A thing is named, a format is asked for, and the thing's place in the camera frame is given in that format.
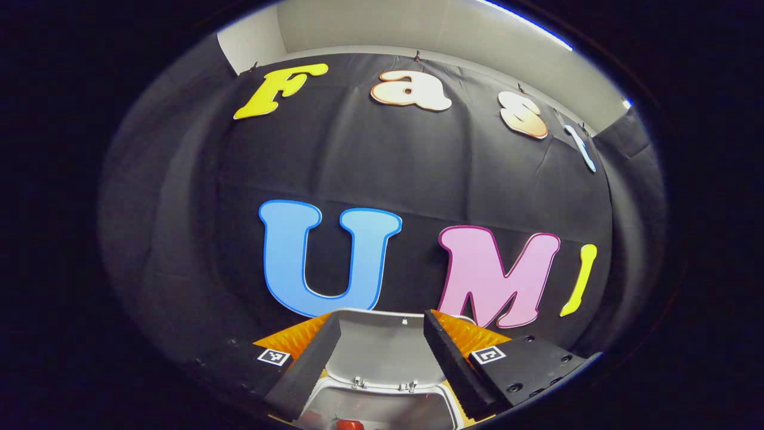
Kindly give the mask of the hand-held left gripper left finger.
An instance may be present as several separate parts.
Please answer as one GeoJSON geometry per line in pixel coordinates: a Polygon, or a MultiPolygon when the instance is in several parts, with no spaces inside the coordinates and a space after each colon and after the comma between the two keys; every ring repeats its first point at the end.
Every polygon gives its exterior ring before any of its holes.
{"type": "Polygon", "coordinates": [[[340,337],[335,311],[260,340],[231,339],[200,356],[200,378],[224,402],[247,413],[294,421],[340,337]]]}

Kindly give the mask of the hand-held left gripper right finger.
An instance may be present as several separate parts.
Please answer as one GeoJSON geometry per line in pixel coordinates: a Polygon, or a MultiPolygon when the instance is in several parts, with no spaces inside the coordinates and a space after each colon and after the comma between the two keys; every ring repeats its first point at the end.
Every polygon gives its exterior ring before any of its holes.
{"type": "Polygon", "coordinates": [[[518,413],[579,384],[597,354],[578,356],[534,334],[509,338],[436,310],[424,337],[467,418],[518,413]]]}

